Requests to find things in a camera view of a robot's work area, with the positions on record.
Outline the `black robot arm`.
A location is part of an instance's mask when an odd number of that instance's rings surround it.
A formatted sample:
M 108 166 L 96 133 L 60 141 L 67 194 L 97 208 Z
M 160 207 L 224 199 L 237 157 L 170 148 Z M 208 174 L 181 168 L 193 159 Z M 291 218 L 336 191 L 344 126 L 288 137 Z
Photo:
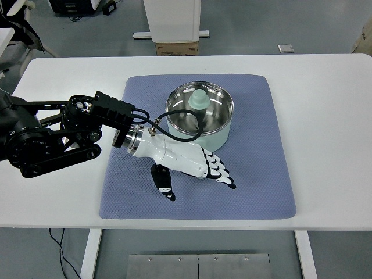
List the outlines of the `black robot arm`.
M 102 92 L 68 101 L 28 102 L 1 93 L 1 160 L 33 178 L 95 159 L 102 126 L 119 131 L 119 147 L 134 119 L 134 105 Z

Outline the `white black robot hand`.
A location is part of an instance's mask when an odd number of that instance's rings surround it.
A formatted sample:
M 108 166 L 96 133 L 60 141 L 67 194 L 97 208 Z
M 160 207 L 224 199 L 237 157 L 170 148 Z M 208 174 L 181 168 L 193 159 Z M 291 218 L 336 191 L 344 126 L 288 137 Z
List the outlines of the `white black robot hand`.
M 159 192 L 170 201 L 176 197 L 172 191 L 170 170 L 186 175 L 212 179 L 235 189 L 233 178 L 221 159 L 199 144 L 181 142 L 163 134 L 151 135 L 149 130 L 137 125 L 129 130 L 123 147 L 137 158 L 152 158 L 151 175 Z

